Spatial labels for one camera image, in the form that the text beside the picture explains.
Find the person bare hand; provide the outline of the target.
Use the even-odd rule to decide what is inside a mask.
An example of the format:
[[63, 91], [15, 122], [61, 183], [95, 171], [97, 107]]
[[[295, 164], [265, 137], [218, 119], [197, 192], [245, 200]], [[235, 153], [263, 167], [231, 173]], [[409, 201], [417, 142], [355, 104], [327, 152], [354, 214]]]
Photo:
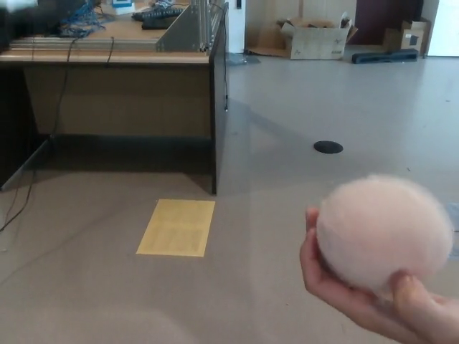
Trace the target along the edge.
[[359, 327], [398, 343], [457, 343], [458, 301], [432, 294], [413, 276], [392, 278], [393, 302], [350, 287], [335, 277], [322, 259], [316, 236], [319, 210], [306, 211], [306, 237], [300, 263], [306, 290]]

